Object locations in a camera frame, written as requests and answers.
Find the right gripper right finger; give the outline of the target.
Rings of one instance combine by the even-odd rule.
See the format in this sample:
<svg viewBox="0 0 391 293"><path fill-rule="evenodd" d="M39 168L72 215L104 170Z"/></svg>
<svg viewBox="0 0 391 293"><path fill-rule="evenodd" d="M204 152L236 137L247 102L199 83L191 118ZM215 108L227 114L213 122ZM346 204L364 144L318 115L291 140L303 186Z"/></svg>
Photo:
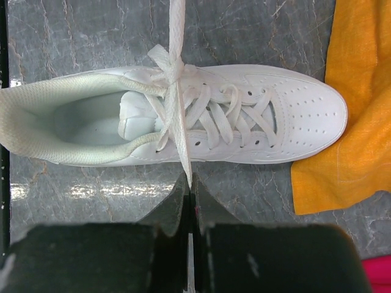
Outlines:
<svg viewBox="0 0 391 293"><path fill-rule="evenodd" d="M197 292L370 292L351 238L328 224L243 223L198 175L194 210Z"/></svg>

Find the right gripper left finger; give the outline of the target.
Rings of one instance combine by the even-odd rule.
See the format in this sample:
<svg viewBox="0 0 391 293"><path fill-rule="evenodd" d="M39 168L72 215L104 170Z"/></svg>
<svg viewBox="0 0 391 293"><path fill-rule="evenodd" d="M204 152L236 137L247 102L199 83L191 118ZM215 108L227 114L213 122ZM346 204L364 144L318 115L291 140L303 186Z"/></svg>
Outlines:
<svg viewBox="0 0 391 293"><path fill-rule="evenodd" d="M38 225L1 267L2 292L183 292L189 187L184 175L137 222Z"/></svg>

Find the white sneaker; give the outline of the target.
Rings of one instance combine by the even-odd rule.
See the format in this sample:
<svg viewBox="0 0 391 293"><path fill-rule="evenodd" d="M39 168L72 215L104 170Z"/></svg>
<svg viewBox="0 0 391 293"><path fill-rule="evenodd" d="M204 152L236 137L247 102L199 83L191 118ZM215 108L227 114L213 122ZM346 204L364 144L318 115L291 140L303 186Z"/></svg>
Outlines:
<svg viewBox="0 0 391 293"><path fill-rule="evenodd" d="M281 164L308 158L345 131L332 87L265 65L196 67L181 59L185 2L169 6L169 46L154 67L71 74L1 90L1 144L54 164Z"/></svg>

